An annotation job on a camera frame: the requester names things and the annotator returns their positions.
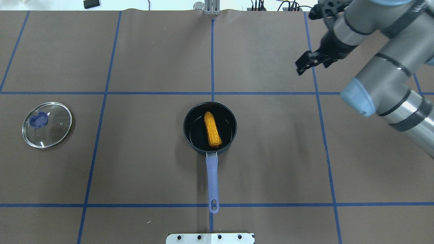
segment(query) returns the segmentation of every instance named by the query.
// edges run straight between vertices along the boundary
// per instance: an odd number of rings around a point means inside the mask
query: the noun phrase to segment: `lid knob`
[[[33,115],[29,119],[29,125],[33,128],[42,128],[48,124],[48,114],[39,112],[37,115]]]

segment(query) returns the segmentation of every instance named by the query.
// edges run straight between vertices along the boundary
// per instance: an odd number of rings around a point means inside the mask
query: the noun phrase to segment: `black band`
[[[414,4],[407,9],[407,11],[401,15],[395,22],[393,22],[389,27],[383,30],[383,34],[389,39],[394,38],[402,30],[407,28],[419,15],[421,15],[424,10],[428,7],[425,0],[416,0]]]
[[[393,63],[393,65],[395,65],[399,70],[404,71],[405,74],[406,74],[408,77],[411,76],[410,71],[409,71],[409,70],[408,70],[404,65],[402,65],[401,63],[399,63],[399,62],[396,61],[395,59],[393,59],[393,58],[391,58],[391,57],[389,57],[389,56],[387,56],[387,55],[384,55],[384,54],[382,54],[382,53],[377,53],[377,54],[375,54],[374,56],[375,56],[375,57],[383,58],[383,59],[385,59],[385,60],[387,60],[387,61]]]
[[[427,12],[431,17],[434,18],[434,12],[430,8],[426,8],[425,12]]]
[[[371,35],[373,33],[373,32],[371,32],[371,33],[365,33],[365,32],[360,32],[360,31],[356,30],[353,26],[350,25],[350,23],[348,23],[345,11],[344,11],[344,20],[345,20],[345,23],[347,24],[347,26],[350,27],[350,29],[352,31],[356,32],[357,34],[364,35],[364,36],[369,36],[369,35]]]
[[[432,108],[433,108],[432,103],[428,99],[422,97],[422,103],[419,106],[419,108],[416,110],[416,112],[414,112],[412,115],[410,115],[408,118],[404,119],[403,121],[397,124],[393,124],[391,126],[399,132],[404,132],[411,128],[414,128],[429,116]]]
[[[411,93],[411,91],[408,90],[407,93],[405,94],[405,96],[401,99],[401,101],[398,102],[397,105],[395,105],[393,108],[389,109],[388,111],[386,111],[382,114],[379,114],[379,116],[383,117],[383,116],[391,114],[393,111],[395,111],[397,108],[399,108],[407,100],[407,98],[410,96],[410,93]]]

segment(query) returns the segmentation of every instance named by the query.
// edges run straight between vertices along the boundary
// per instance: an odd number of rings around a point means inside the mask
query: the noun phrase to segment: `pot handle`
[[[218,198],[217,153],[207,153],[205,161],[207,163],[208,175],[208,207],[210,209],[210,212],[215,214],[220,209],[220,203]]]

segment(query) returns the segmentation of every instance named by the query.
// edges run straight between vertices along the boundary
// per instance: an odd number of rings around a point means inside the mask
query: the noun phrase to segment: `corn on the cob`
[[[211,147],[217,148],[221,145],[221,139],[218,135],[217,125],[214,119],[214,115],[210,112],[206,112],[204,116],[205,126],[208,133],[208,143]]]

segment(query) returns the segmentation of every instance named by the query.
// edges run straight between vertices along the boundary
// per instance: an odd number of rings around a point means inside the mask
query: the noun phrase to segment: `grid line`
[[[214,102],[214,21],[211,19],[211,101]]]
[[[307,43],[309,46],[309,50],[312,51],[306,12],[303,12],[303,15],[304,15],[304,24],[306,26]],[[316,81],[315,67],[312,67],[312,75],[313,75],[313,83],[315,85],[315,92],[318,92],[318,83]],[[339,224],[338,207],[336,206],[335,187],[333,185],[332,167],[330,165],[329,148],[327,146],[327,137],[326,137],[326,133],[325,133],[326,130],[324,128],[324,120],[322,118],[321,101],[319,98],[319,94],[316,94],[316,103],[318,105],[319,121],[321,123],[322,140],[324,143],[324,149],[325,149],[325,154],[326,154],[326,159],[327,159],[327,167],[328,167],[328,171],[329,171],[330,191],[332,193],[333,210],[335,212],[336,231],[337,231],[337,235],[338,235],[339,244],[342,244],[342,236],[341,236],[341,228],[340,228],[340,224]]]
[[[222,208],[302,208],[302,207],[393,207],[434,206],[434,202],[339,202],[339,203],[221,203]],[[2,203],[0,208],[82,208],[84,204]],[[87,208],[207,208],[207,203],[168,204],[87,204]]]
[[[0,92],[4,95],[104,95],[106,92]],[[107,95],[339,95],[340,92],[107,92]]]
[[[15,42],[15,46],[13,47],[12,54],[10,55],[9,63],[7,64],[6,71],[4,72],[3,80],[0,84],[0,92],[3,90],[4,83],[6,82],[7,74],[9,73],[10,65],[12,64],[13,57],[15,56],[16,49],[18,48],[18,44],[20,43],[21,36],[23,35],[24,28],[26,27],[27,20],[29,19],[30,11],[27,11],[26,17],[24,18],[23,26],[21,26],[20,33]]]
[[[418,77],[416,76],[416,73],[413,73],[413,77],[414,77],[414,80],[416,82],[416,86],[418,87],[418,92],[420,94],[420,93],[422,93],[422,90],[421,90],[421,85],[419,85],[419,81],[418,81]]]
[[[214,102],[214,21],[215,19],[211,19],[211,101]],[[209,216],[210,221],[210,233],[213,232],[214,229],[214,214],[210,212]]]
[[[84,200],[82,218],[81,218],[81,221],[80,221],[79,234],[78,234],[78,237],[77,237],[77,244],[80,244],[80,242],[81,242],[81,237],[82,237],[83,227],[84,227],[84,220],[86,218],[87,203],[88,203],[88,200],[89,200],[90,186],[91,186],[91,183],[92,183],[92,176],[93,176],[93,169],[94,169],[94,166],[95,166],[96,153],[98,151],[98,142],[99,142],[99,136],[101,134],[102,119],[104,117],[105,102],[107,101],[107,93],[109,91],[108,87],[110,85],[110,75],[111,75],[111,72],[112,72],[113,59],[115,58],[116,43],[117,43],[117,40],[118,40],[119,26],[120,26],[120,23],[121,23],[121,16],[122,16],[122,11],[119,11],[118,23],[116,25],[115,40],[113,41],[112,56],[110,58],[110,65],[108,67],[109,70],[108,70],[108,74],[107,74],[107,82],[105,84],[104,99],[102,100],[101,114],[99,116],[98,130],[96,132],[95,147],[93,149],[92,162],[91,162],[90,170],[89,170],[89,179],[88,179],[87,188],[86,188],[86,195],[85,195],[85,200]]]

